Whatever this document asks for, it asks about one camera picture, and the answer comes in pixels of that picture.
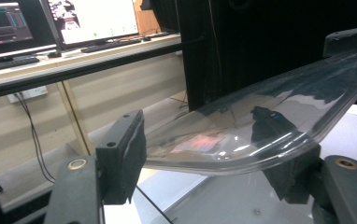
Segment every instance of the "computer monitor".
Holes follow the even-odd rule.
[[[0,61],[56,49],[38,0],[0,0]]]
[[[64,48],[138,35],[132,0],[48,0],[48,4]]]

